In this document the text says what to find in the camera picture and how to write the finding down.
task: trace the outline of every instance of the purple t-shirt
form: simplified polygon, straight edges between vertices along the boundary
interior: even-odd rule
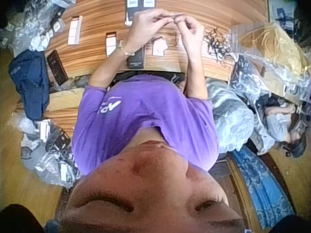
[[[181,156],[208,171],[219,152],[212,108],[158,76],[137,75],[109,91],[87,86],[72,140],[77,166],[86,175],[120,153],[139,129],[156,127]]]

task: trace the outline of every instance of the neck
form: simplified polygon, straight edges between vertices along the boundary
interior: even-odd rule
[[[135,136],[131,139],[131,141],[122,149],[121,152],[127,151],[130,148],[136,147],[147,141],[159,141],[165,142],[162,134],[155,128],[145,128],[137,131]]]

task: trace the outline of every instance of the wooden table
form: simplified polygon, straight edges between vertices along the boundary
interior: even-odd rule
[[[226,33],[232,26],[242,23],[267,20],[266,0],[157,0],[157,7],[172,12],[184,12],[195,17],[206,28],[218,27]],[[68,45],[69,25],[73,16],[83,16],[79,45]],[[125,0],[77,0],[75,6],[69,8],[62,16],[66,27],[54,38],[46,51],[46,56],[57,50],[65,71],[69,77],[91,74],[106,58],[105,35],[117,32],[117,39],[124,39],[129,27],[124,25]],[[146,46],[145,70],[162,70],[186,72],[187,55],[177,34],[176,27],[168,25],[158,33],[168,45],[164,57],[152,56],[152,45]],[[234,61],[229,60],[226,67],[212,58],[203,58],[205,76],[227,81],[230,77]],[[54,77],[49,70],[49,77]]]

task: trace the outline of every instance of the blue rug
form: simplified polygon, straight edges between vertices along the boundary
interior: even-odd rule
[[[273,227],[294,214],[285,192],[257,155],[245,145],[231,154],[248,188],[261,228]]]

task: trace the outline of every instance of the bracelet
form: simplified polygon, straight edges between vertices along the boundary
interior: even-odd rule
[[[125,56],[134,56],[135,55],[134,52],[130,53],[130,52],[127,52],[127,51],[124,50],[122,41],[120,41],[120,43],[119,43],[119,48],[123,51]]]

